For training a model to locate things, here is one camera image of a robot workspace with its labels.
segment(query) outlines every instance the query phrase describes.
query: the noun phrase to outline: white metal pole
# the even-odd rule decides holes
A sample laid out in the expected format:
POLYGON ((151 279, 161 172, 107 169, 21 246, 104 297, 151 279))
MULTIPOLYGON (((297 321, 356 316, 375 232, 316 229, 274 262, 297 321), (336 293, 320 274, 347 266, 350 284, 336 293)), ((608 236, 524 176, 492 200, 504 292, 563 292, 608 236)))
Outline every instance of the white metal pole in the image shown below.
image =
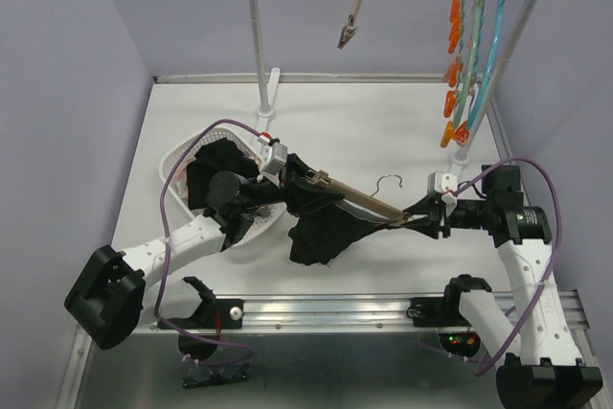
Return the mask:
POLYGON ((530 14, 534 10, 536 1, 537 0, 524 0, 524 4, 521 8, 520 13, 517 15, 517 18, 515 19, 515 24, 513 25, 513 28, 509 35, 509 39, 507 40, 507 43, 505 44, 503 53, 498 59, 498 61, 496 61, 496 64, 494 65, 494 69, 492 71, 491 78, 489 80, 488 88, 486 88, 485 90, 486 94, 484 95, 483 103, 481 104, 481 107, 479 108, 479 112, 477 112, 477 118, 475 119, 475 124, 470 130, 470 134, 468 135, 468 140, 466 142, 466 145, 460 148, 456 153, 454 153, 451 156, 451 161, 456 166, 462 167, 468 161, 468 150, 470 149, 470 146, 472 145, 475 134, 479 130, 479 126, 481 125, 481 122, 486 116, 486 112, 488 111, 488 108, 489 108, 489 103, 491 102, 491 97, 494 94, 494 91, 496 89, 496 86, 498 85, 498 82, 500 81, 503 74, 505 73, 505 69, 507 69, 507 65, 509 64, 509 61, 511 60, 511 56, 513 54, 513 51, 515 50, 515 46, 517 45, 517 42, 519 41, 519 37, 521 37, 522 33, 524 32, 524 28, 526 27, 526 24, 528 23, 530 14))
POLYGON ((258 10, 258 0, 249 0, 249 11, 251 13, 251 34, 253 36, 253 48, 256 53, 256 64, 258 66, 258 87, 260 89, 260 110, 261 116, 270 116, 273 112, 268 101, 268 90, 266 88, 266 67, 264 63, 263 47, 261 45, 260 11, 258 10))

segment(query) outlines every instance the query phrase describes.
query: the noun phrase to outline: white table surface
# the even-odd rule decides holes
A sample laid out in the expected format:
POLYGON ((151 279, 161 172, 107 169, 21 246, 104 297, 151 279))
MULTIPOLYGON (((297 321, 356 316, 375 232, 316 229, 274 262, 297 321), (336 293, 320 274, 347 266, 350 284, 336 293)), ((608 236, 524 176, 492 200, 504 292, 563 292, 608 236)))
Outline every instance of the white table surface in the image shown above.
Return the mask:
MULTIPOLYGON (((269 131, 311 167, 404 208, 425 195, 428 174, 447 170, 442 149, 443 101, 438 83, 282 83, 269 131)), ((162 235, 158 207, 161 159, 177 144, 220 118, 256 121, 255 84, 154 85, 113 239, 117 250, 162 235)), ((463 179, 498 160, 487 123, 478 133, 463 179)), ((171 197, 170 226, 189 221, 171 197)), ((509 281, 486 232, 453 230, 433 240, 408 230, 381 231, 354 243, 329 265, 289 260, 285 214, 266 233, 239 248, 203 258, 173 274, 195 275, 217 294, 383 294, 441 292, 462 273, 483 277, 494 290, 509 281)))

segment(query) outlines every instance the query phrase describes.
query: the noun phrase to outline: metal rail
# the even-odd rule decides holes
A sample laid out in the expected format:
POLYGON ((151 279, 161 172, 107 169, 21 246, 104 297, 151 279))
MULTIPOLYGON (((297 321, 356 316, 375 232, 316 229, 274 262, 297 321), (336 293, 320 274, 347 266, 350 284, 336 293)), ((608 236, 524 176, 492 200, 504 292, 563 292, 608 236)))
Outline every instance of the metal rail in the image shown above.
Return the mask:
MULTIPOLYGON (((415 328, 406 316, 412 297, 441 294, 383 294, 333 296, 240 296, 244 300, 242 329, 232 334, 320 334, 320 333, 398 333, 462 331, 463 328, 415 328)), ((498 306, 513 306, 510 293, 496 293, 498 306)), ((560 293, 570 329, 588 329, 583 307, 576 292, 560 293)), ((510 316, 511 322, 517 316, 510 316)), ((199 329, 195 332, 211 333, 199 329)), ((171 333, 155 326, 140 327, 133 334, 171 333)))

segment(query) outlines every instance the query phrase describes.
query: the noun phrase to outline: black bracket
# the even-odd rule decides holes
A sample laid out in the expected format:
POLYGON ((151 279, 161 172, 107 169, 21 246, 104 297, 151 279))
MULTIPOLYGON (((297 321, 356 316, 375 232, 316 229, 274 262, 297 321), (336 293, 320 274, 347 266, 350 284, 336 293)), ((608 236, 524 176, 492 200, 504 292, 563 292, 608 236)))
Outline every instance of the black bracket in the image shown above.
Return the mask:
POLYGON ((228 383, 246 382, 249 380, 248 364, 243 364, 238 371, 229 376, 224 376, 222 373, 211 374, 211 377, 204 380, 198 380, 191 376, 183 379, 183 388, 185 390, 191 390, 192 388, 202 387, 218 387, 220 385, 227 385, 228 383))
POLYGON ((143 308, 145 273, 106 245, 94 251, 68 293, 64 307, 102 349, 123 342, 143 308))
MULTIPOLYGON (((233 319, 230 310, 234 307, 243 311, 244 301, 242 299, 218 299, 213 291, 196 277, 186 277, 183 281, 191 285, 196 291, 202 302, 190 318, 172 318, 170 322, 181 329, 215 329, 215 312, 219 313, 221 327, 224 330, 242 328, 242 316, 233 319)), ((164 323, 158 322, 159 329, 169 329, 164 323)))
POLYGON ((406 315, 413 320, 416 328, 468 327, 469 322, 460 314, 460 295, 472 289, 491 287, 483 278, 460 275, 449 280, 442 297, 414 297, 406 315))
POLYGON ((496 372, 498 397, 505 409, 526 407, 577 409, 602 388, 601 370, 596 367, 522 365, 507 354, 504 366, 496 372))

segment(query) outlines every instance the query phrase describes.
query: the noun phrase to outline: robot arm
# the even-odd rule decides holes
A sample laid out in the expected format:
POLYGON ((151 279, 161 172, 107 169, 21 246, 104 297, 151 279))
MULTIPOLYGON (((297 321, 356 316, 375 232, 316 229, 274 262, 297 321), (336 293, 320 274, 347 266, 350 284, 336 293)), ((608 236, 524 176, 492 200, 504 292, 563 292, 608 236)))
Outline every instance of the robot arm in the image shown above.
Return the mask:
MULTIPOLYGON (((110 246, 94 252, 64 305, 101 349, 115 347, 139 324, 155 322, 153 311, 159 282, 164 275, 241 241, 262 205, 285 202, 291 214, 308 223, 319 222, 320 217, 330 219, 333 214, 329 226, 335 228, 358 222, 354 231, 335 237, 334 244, 326 249, 319 245, 317 233, 307 232, 305 239, 304 226, 297 226, 294 233, 290 233, 294 238, 292 251, 298 253, 300 250, 310 255, 312 251, 308 249, 315 244, 320 257, 335 257, 356 239, 405 218, 401 210, 335 181, 322 171, 312 170, 294 154, 287 155, 286 147, 278 140, 265 141, 271 143, 271 149, 260 176, 244 178, 227 170, 213 176, 204 199, 203 216, 170 235, 170 260, 166 270, 167 242, 162 238, 119 252, 110 246), (273 177, 276 174, 280 185, 273 177), (356 210, 347 212, 342 208, 340 202, 345 199, 370 208, 380 217, 363 212, 361 218, 355 218, 352 213, 356 210), (339 205, 338 208, 330 206, 333 204, 339 205)), ((191 317, 202 302, 212 301, 209 293, 200 281, 172 283, 165 291, 164 316, 191 317)))
POLYGON ((412 300, 412 308, 420 313, 412 314, 415 326, 470 324, 489 353, 500 355, 496 385, 506 409, 582 407, 602 387, 601 372, 584 365, 554 276, 541 282, 552 257, 552 234, 543 210, 524 206, 519 168, 500 167, 485 176, 485 200, 444 200, 445 180, 448 184, 444 173, 433 175, 430 194, 406 210, 423 217, 404 227, 432 238, 449 237, 451 228, 487 231, 505 265, 517 315, 527 312, 527 317, 514 327, 485 280, 461 275, 450 281, 441 299, 412 300), (513 337, 518 328, 521 334, 513 337))

